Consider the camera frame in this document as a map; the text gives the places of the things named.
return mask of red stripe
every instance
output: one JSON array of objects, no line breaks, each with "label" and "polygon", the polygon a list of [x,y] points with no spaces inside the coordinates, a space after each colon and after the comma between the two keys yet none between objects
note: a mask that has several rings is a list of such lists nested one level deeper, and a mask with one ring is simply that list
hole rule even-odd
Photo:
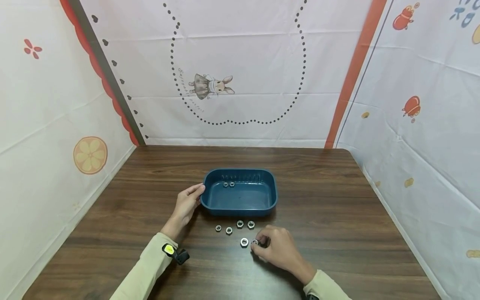
[{"label": "red stripe", "polygon": [[77,34],[78,40],[84,50],[88,53],[88,56],[90,57],[90,63],[92,64],[93,69],[95,70],[95,73],[100,77],[102,80],[102,85],[103,88],[105,89],[105,93],[112,99],[112,104],[113,108],[117,112],[117,114],[121,117],[121,122],[123,124],[123,127],[129,132],[130,134],[130,139],[132,140],[132,143],[136,146],[138,146],[138,141],[135,138],[135,135],[133,134],[132,128],[130,127],[130,124],[127,121],[127,118],[125,117],[125,114],[121,110],[121,107],[117,101],[117,98],[113,94],[113,91],[108,84],[107,79],[105,78],[105,74],[103,73],[102,69],[100,68],[100,65],[98,64],[98,61],[92,51],[92,48],[90,47],[90,44],[88,43],[85,33],[83,32],[82,28],[80,27],[80,24],[78,22],[77,16],[73,12],[72,7],[68,3],[68,0],[60,0],[60,3],[63,7],[63,10],[65,11],[65,14],[67,15],[68,19],[70,22],[73,24],[75,27],[75,33]]},{"label": "red stripe", "polygon": [[360,75],[360,70],[363,65],[363,61],[367,56],[368,49],[373,40],[373,35],[377,30],[380,17],[384,11],[386,0],[373,0],[370,5],[370,9],[363,24],[363,29],[360,33],[359,41],[353,52],[353,57],[348,68],[347,76],[343,82],[342,91],[338,97],[335,113],[333,115],[332,125],[330,126],[330,132],[328,133],[327,140],[325,142],[325,148],[333,148],[335,143],[340,123],[342,122],[343,115],[348,106],[348,101],[352,96],[353,88]]}]

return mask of right hand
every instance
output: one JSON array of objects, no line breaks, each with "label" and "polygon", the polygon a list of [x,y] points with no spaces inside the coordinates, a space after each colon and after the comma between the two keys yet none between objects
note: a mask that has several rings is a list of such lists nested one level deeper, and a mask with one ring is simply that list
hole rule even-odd
[{"label": "right hand", "polygon": [[253,253],[269,263],[292,273],[304,285],[315,276],[316,270],[303,259],[295,246],[292,235],[285,228],[267,225],[260,230],[256,239],[265,244],[270,240],[267,248],[252,244]]}]

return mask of white fabric wall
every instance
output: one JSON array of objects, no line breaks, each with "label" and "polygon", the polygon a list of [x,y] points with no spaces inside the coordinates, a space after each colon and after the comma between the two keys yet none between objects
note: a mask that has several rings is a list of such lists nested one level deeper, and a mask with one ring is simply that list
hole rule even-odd
[{"label": "white fabric wall", "polygon": [[[442,298],[479,299],[480,1],[421,1],[414,22],[396,30],[409,5],[387,1],[338,146],[376,183]],[[465,11],[451,19],[457,8]],[[421,110],[404,116],[413,96]]]},{"label": "white fabric wall", "polygon": [[147,144],[323,147],[371,0],[81,2]]},{"label": "white fabric wall", "polygon": [[20,299],[134,146],[60,2],[0,0],[0,36],[0,299]]}]

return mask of blue plastic tray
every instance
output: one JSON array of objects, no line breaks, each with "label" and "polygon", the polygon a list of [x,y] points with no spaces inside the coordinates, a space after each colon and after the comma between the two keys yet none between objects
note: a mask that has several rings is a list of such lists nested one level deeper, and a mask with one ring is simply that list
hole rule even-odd
[{"label": "blue plastic tray", "polygon": [[214,216],[266,216],[277,202],[275,177],[264,169],[215,169],[204,185],[201,202]]}]

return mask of red cartoon character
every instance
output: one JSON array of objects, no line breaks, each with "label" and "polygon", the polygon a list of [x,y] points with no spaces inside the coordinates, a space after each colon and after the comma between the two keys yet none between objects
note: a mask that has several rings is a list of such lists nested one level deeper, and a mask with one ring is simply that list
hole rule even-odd
[{"label": "red cartoon character", "polygon": [[[420,6],[420,3],[417,2],[414,8],[418,8],[419,6]],[[413,22],[412,20],[413,12],[414,12],[414,9],[412,8],[411,5],[404,8],[402,13],[399,14],[393,21],[393,28],[396,30],[407,29],[408,24]]]},{"label": "red cartoon character", "polygon": [[412,118],[412,123],[415,122],[415,116],[420,113],[420,98],[418,96],[411,97],[406,103],[405,107],[402,109],[405,113],[403,116],[408,115]]}]

